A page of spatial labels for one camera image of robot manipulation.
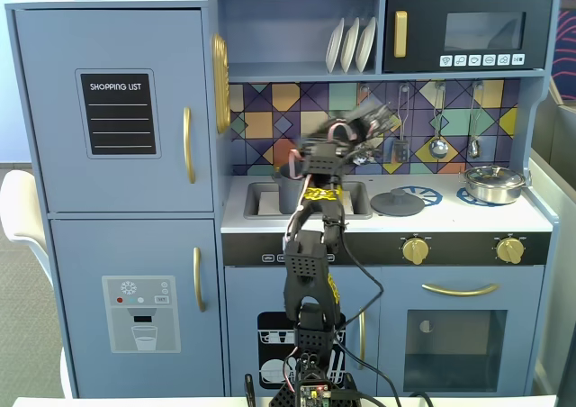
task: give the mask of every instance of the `shelf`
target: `shelf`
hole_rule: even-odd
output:
[[[278,63],[230,63],[230,83],[292,82],[292,81],[359,81],[375,80],[374,71],[360,73],[350,69],[347,74],[342,69],[328,73],[325,62],[278,62]]]
[[[426,79],[480,79],[543,77],[542,69],[477,71],[477,72],[421,72],[409,74],[376,74],[374,70],[358,72],[355,68],[347,74],[335,68],[328,73],[325,62],[276,62],[276,63],[230,63],[230,83],[274,83],[300,81],[397,81]]]

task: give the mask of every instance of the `geometric pattern backsplash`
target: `geometric pattern backsplash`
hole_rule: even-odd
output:
[[[270,83],[230,85],[232,157],[235,175],[271,175],[275,167],[288,160],[288,152],[302,135],[313,132],[335,112],[354,109],[370,95],[381,103],[398,109],[398,93],[403,81],[367,83]],[[404,123],[404,136],[409,141],[409,162],[392,164],[392,144],[400,129],[374,139],[377,162],[347,166],[347,174],[388,175],[457,173],[472,166],[498,164],[506,167],[510,160],[516,124],[519,80],[484,80],[482,109],[477,133],[481,156],[467,158],[470,140],[470,106],[472,80],[446,80],[445,110],[434,115],[436,97],[434,81],[411,81],[409,114]],[[406,97],[402,95],[402,117]],[[428,151],[436,121],[441,120],[441,135],[449,145],[445,158],[438,161]]]

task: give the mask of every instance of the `white countertop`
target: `white countertop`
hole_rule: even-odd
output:
[[[386,407],[396,407],[393,398],[378,398]],[[402,407],[426,407],[421,398],[400,398]],[[258,398],[257,407],[267,407],[270,398]],[[556,397],[520,398],[432,398],[434,407],[554,407]],[[373,405],[362,401],[363,406]],[[62,400],[54,398],[18,398],[13,407],[246,407],[246,398],[123,398],[108,400]]]
[[[462,201],[456,196],[464,184],[458,175],[384,175],[347,176],[347,182],[364,182],[368,197],[389,192],[402,186],[432,188],[442,195],[442,202],[424,208],[421,213],[406,217],[380,216],[369,219],[346,219],[348,231],[352,232],[532,232],[552,231],[552,224],[530,201],[526,193],[512,204],[480,206]],[[266,176],[235,176],[220,231],[222,233],[282,232],[287,219],[246,219],[244,206],[248,185],[255,182],[272,182]],[[310,230],[321,230],[320,220],[306,224]]]

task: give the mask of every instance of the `gold microwave handle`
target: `gold microwave handle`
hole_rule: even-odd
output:
[[[194,292],[196,293],[196,303],[200,312],[206,311],[206,305],[202,300],[202,286],[200,285],[200,249],[194,248]]]
[[[184,161],[186,163],[186,173],[190,183],[196,181],[196,174],[194,173],[194,165],[192,163],[192,149],[190,148],[190,125],[192,121],[192,112],[190,107],[184,108]]]
[[[405,58],[408,38],[408,13],[406,11],[396,11],[394,30],[394,57]]]
[[[500,288],[498,284],[488,284],[483,288],[478,290],[450,290],[449,288],[441,287],[435,284],[423,284],[422,288],[428,290],[432,293],[446,294],[448,296],[460,296],[460,297],[470,297],[470,296],[482,296],[483,294],[492,293]]]

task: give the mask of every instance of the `oven window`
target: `oven window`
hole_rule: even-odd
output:
[[[404,391],[496,392],[507,312],[410,310]]]
[[[518,50],[525,13],[450,13],[444,49]]]

